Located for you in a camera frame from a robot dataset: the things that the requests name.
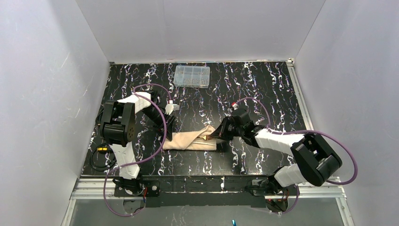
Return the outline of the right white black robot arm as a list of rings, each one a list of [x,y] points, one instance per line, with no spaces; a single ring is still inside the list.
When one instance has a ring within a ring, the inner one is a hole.
[[[256,125],[244,109],[233,110],[209,137],[230,141],[240,137],[250,146],[293,156],[295,164],[284,166],[268,176],[270,188],[280,189],[300,183],[323,185],[341,166],[342,160],[322,135],[316,132],[283,134]]]

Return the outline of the beige cloth napkin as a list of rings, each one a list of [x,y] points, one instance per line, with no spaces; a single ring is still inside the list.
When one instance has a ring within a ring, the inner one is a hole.
[[[216,151],[217,141],[214,138],[204,137],[211,135],[215,131],[213,126],[207,125],[201,130],[188,132],[173,132],[172,140],[166,140],[163,150],[182,150],[182,151]]]

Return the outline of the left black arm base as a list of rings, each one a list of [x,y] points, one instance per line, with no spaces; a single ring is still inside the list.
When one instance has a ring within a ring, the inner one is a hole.
[[[160,182],[156,180],[144,180],[140,182],[131,183],[130,185],[123,185],[120,187],[116,184],[114,196],[115,197],[158,197],[160,195]]]

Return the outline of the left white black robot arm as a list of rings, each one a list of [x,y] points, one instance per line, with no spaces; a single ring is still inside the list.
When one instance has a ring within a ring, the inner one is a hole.
[[[136,179],[139,175],[139,162],[133,151],[136,114],[143,112],[153,123],[156,132],[162,135],[162,143],[173,139],[175,122],[173,111],[179,105],[169,100],[164,108],[159,106],[160,96],[155,90],[135,92],[120,100],[109,100],[104,104],[100,123],[101,138],[110,145],[119,166],[119,176]]]

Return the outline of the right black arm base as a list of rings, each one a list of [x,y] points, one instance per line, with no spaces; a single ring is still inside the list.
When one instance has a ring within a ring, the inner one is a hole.
[[[252,179],[247,182],[244,191],[249,192],[253,196],[280,196],[281,199],[287,199],[290,195],[299,195],[299,188],[295,185],[288,187],[280,186],[276,180]]]

